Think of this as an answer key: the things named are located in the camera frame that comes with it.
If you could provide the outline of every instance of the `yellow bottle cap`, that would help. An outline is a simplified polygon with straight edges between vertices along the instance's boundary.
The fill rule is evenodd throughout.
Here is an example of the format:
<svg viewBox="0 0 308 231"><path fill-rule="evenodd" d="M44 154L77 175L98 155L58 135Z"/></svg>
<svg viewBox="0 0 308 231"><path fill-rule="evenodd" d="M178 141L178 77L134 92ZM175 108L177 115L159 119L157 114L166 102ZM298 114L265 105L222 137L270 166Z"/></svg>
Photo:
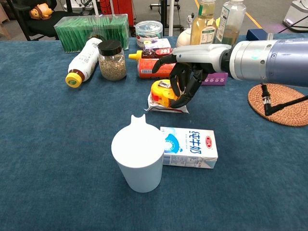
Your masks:
<svg viewBox="0 0 308 231"><path fill-rule="evenodd" d="M77 73L71 72L67 74L65 81L68 84L68 86L72 88L77 88L81 85L82 78Z"/></svg>
<svg viewBox="0 0 308 231"><path fill-rule="evenodd" d="M129 54L129 59L140 60L142 57L142 51L137 51L135 54Z"/></svg>

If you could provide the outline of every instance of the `round rattan mat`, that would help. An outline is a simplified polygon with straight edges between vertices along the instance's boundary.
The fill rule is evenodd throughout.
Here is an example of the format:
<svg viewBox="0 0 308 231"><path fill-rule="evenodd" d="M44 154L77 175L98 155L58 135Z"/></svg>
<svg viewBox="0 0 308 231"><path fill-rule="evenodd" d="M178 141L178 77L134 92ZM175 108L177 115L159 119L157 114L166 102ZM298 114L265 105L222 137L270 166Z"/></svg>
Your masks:
<svg viewBox="0 0 308 231"><path fill-rule="evenodd" d="M294 89L279 84L267 84L267 88L270 93L270 101L272 106L276 106L280 103L286 103L304 96L302 93ZM262 88L260 84L251 88L248 93L248 102L259 115L269 121L293 127L308 125L307 100L285 107L270 116L265 116L262 101Z"/></svg>

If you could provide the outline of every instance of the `red can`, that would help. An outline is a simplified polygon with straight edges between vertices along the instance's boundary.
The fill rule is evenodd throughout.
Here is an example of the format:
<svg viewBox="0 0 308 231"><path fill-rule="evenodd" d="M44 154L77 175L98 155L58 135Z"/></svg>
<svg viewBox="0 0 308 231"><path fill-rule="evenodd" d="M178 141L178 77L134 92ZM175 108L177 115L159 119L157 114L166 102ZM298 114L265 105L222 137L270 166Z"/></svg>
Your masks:
<svg viewBox="0 0 308 231"><path fill-rule="evenodd" d="M158 59L140 59L137 64L139 78L169 78L175 64L165 64L153 74L152 69Z"/></svg>

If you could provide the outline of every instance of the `milk carton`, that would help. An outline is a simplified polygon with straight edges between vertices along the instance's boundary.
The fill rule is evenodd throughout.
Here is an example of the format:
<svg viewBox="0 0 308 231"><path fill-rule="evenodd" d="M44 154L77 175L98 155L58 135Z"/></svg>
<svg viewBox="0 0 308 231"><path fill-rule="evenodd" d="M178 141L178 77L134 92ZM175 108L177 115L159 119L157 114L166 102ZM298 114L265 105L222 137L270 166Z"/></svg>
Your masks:
<svg viewBox="0 0 308 231"><path fill-rule="evenodd" d="M166 128L164 165L214 168L218 158L214 131L189 128Z"/></svg>

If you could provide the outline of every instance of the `stuffed toy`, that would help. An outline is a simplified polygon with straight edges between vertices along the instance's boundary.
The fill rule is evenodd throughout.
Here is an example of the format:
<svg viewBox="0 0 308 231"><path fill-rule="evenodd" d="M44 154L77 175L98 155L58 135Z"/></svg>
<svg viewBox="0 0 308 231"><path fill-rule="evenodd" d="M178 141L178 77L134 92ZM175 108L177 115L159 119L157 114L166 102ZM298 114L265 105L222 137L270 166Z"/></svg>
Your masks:
<svg viewBox="0 0 308 231"><path fill-rule="evenodd" d="M52 14L52 9L46 3L39 4L34 7L30 12L30 17L33 19L49 19Z"/></svg>

